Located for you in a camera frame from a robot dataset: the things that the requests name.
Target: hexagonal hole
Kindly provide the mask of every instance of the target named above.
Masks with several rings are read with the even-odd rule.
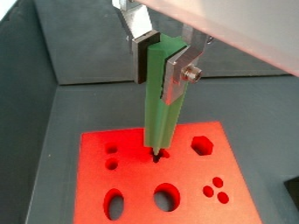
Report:
[[[208,156],[212,153],[213,144],[205,136],[196,136],[190,141],[190,147],[200,156]]]

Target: gray wall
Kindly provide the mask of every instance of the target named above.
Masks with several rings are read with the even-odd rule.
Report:
[[[23,223],[55,90],[33,0],[0,22],[0,223]]]
[[[126,35],[112,0],[35,0],[35,6],[58,83],[130,81]],[[149,16],[158,32],[181,34],[177,21],[152,10]],[[285,73],[217,40],[200,68],[209,77]]]

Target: small round hole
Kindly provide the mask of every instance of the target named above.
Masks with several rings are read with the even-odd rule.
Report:
[[[220,178],[213,178],[212,179],[212,184],[217,187],[221,188],[222,187],[222,180]]]
[[[217,198],[221,204],[226,204],[229,202],[229,196],[224,192],[218,192]]]
[[[114,158],[110,158],[106,160],[106,163],[105,163],[105,167],[113,171],[116,168],[117,168],[117,160]]]
[[[201,191],[202,191],[202,194],[204,194],[208,198],[212,197],[212,195],[213,195],[213,190],[212,190],[212,188],[210,188],[208,185],[205,185],[205,186],[202,187]]]
[[[106,148],[106,154],[117,152],[117,146],[114,143],[106,143],[105,148]]]

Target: circular hole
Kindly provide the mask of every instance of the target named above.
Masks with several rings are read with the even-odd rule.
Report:
[[[180,193],[170,184],[160,184],[153,191],[153,202],[165,211],[173,211],[180,205]]]
[[[212,190],[212,188],[210,188],[208,185],[205,185],[205,186],[202,187],[201,191],[202,191],[202,194],[204,194],[208,198],[212,197],[212,195],[213,195],[213,190]]]
[[[112,154],[117,152],[117,146],[113,143],[106,143],[106,154]]]
[[[212,179],[212,184],[217,187],[221,188],[222,187],[222,180],[220,178],[213,178]]]
[[[218,192],[217,198],[221,204],[226,204],[229,202],[229,196],[224,192]]]
[[[110,158],[106,160],[106,163],[105,163],[105,167],[113,171],[116,168],[117,168],[117,160],[114,158]]]

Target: oval hole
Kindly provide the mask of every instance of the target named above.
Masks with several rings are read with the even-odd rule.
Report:
[[[104,199],[104,212],[106,218],[116,221],[124,212],[124,197],[117,189],[108,191]]]
[[[180,193],[170,184],[160,184],[153,191],[153,202],[165,211],[173,211],[180,205]]]

